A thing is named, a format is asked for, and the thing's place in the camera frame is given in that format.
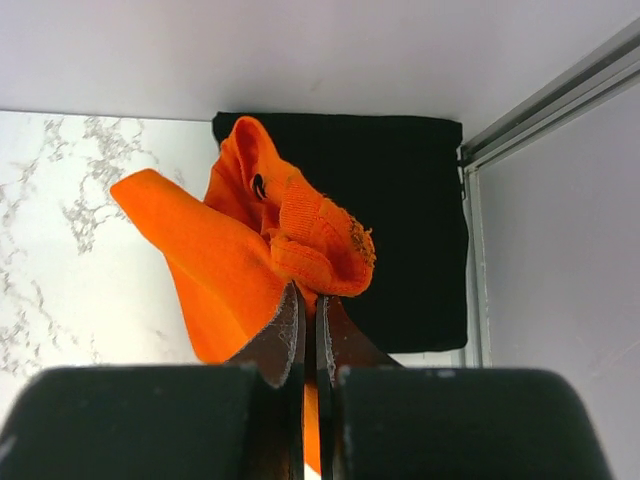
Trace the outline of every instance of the orange cloth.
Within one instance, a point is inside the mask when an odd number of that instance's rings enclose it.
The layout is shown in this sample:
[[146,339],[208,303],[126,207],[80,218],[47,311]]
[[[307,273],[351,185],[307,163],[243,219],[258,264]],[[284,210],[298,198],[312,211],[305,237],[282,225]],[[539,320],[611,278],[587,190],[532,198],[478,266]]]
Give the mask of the orange cloth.
[[[282,160],[263,126],[240,118],[211,171],[204,202],[152,170],[111,188],[175,281],[196,355],[228,360],[275,314],[287,282],[308,318],[317,293],[355,296],[370,284],[368,232]],[[320,471],[317,391],[305,386],[305,461]]]

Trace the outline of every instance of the orange garment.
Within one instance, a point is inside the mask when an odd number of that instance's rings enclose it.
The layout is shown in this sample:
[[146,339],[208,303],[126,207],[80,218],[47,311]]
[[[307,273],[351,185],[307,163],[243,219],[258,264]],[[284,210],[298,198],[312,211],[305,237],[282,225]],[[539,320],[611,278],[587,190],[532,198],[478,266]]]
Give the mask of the orange garment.
[[[308,318],[317,293],[355,296],[371,282],[368,232],[282,160],[266,130],[240,118],[200,202],[152,170],[111,188],[175,281],[191,343],[205,363],[233,356],[274,316],[295,280]],[[317,392],[305,386],[305,461],[320,470]]]

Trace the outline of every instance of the metal frame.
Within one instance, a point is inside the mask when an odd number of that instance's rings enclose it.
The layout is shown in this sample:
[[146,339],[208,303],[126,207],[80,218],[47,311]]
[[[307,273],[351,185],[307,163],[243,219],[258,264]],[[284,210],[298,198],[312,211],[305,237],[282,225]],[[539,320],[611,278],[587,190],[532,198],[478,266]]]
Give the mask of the metal frame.
[[640,81],[640,18],[463,147],[467,171],[493,164]]
[[465,367],[491,366],[479,169],[493,165],[640,81],[640,18],[462,147],[469,225]]

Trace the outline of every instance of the black hole in fabric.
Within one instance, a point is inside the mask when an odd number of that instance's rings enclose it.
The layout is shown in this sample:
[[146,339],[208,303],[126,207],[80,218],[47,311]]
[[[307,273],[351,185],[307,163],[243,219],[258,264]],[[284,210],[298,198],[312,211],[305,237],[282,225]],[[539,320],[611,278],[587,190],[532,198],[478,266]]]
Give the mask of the black hole in fabric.
[[267,193],[264,191],[264,180],[262,179],[262,175],[259,173],[253,177],[253,193],[258,198],[258,200],[263,200],[267,198]]

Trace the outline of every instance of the folded black fabric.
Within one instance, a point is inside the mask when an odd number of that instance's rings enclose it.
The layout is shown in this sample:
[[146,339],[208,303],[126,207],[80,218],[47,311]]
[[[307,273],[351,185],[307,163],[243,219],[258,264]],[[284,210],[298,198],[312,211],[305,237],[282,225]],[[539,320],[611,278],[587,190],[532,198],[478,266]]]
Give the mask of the folded black fabric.
[[469,236],[457,171],[462,125],[422,117],[218,113],[218,143],[241,115],[260,120],[283,159],[373,228],[373,282],[344,305],[378,348],[463,347]]

